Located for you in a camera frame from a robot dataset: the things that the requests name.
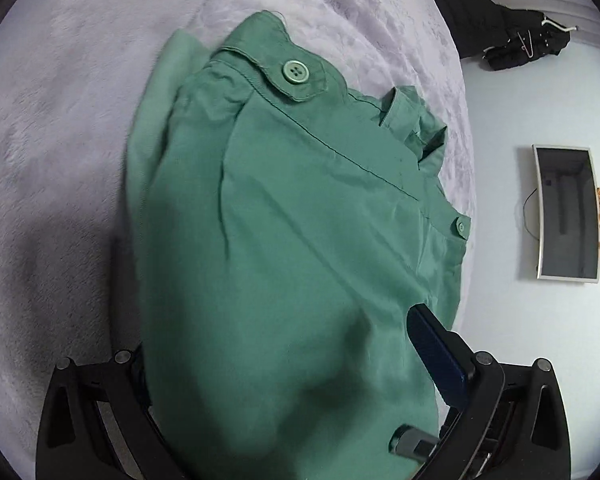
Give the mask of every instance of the shirt seam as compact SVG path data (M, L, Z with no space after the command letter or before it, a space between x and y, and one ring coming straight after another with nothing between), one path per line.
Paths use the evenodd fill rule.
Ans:
M359 103L366 103L368 105L373 106L376 110L378 110L379 112L384 112L384 110L382 110L381 107L379 107L377 104L372 103L371 101L367 101L366 99L360 99L359 97L356 97L355 95L353 95L351 92L347 92L347 94L352 98L355 99L356 101L358 101Z
M258 93L258 95L260 97L262 97L267 103L269 103L271 106L273 106L276 110L278 110L280 113L282 113L285 117L287 117L289 120L291 120L292 122L294 122L295 124L297 124L300 128L302 128L306 133L308 133L311 137L313 137L315 140L317 140L318 142L320 142L322 145L326 146L327 148L329 148L332 152L337 153L339 156L341 156L342 158L348 160L349 162L351 162L352 164L355 164L357 167L359 167L361 170L366 171L369 174L372 174L374 177L379 178L380 180L382 180L383 182L386 182L387 184L389 184L392 187L395 187L395 189L397 189L398 191L400 191L401 193L404 193L406 196L409 196L411 198L413 198L416 202L420 203L420 201L414 197L413 195L407 193L405 190L403 190L401 187L399 187L398 185L394 184L393 182L381 177L380 175L374 173L371 170L368 170L367 168L364 168L363 166L360 166L360 164L358 164L355 160L352 160L351 158L349 158L347 155L344 155L343 153L340 153L338 150L334 149L333 146L328 145L326 142L324 142L322 139L316 137L314 134L312 134L305 126L303 126L301 123L299 123L298 121L296 121L293 117L291 117L289 114L287 114L284 110L282 110L281 108L279 108L275 103L273 103L266 95L263 94L263 92L260 91L260 89L258 88L259 85L256 85L252 79L250 77L248 77L247 75L243 74L240 70L238 70L237 68L235 68L234 66L232 66L231 64L225 62L222 59L213 59L212 62L216 62L216 63L222 63L225 66L229 67L232 70L235 70L238 74L240 74L243 78L245 78L251 85L251 87L253 87L253 89Z

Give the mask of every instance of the light green fabric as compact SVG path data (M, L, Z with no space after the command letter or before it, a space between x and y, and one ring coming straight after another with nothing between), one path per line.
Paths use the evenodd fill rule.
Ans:
M160 430L204 480L404 480L392 434L438 428L405 314L451 325L470 226L437 178L446 126L413 88L348 89L269 12L207 56L174 35L128 140Z

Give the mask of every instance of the gray blanket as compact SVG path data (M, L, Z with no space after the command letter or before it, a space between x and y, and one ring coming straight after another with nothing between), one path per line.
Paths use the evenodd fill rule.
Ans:
M178 27L213 46L260 9L353 88L415 85L449 125L445 192L473 215L464 84L433 0L17 1L0 26L0 448L23 479L54 362L139 340L120 184L155 56Z

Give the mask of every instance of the black jacket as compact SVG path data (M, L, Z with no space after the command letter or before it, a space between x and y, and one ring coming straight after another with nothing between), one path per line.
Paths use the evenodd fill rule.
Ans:
M487 50L494 70L525 64L547 54L559 54L570 34L542 25L538 10L514 10L491 0L436 0L460 58Z

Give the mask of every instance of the green button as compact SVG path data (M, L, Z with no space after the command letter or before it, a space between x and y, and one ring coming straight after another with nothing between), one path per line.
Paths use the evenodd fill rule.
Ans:
M470 220L466 217L459 216L456 218L455 224L458 234L466 240L469 236Z
M294 85L306 83L309 79L309 69L303 62L295 59L285 63L282 67L282 73L285 79Z

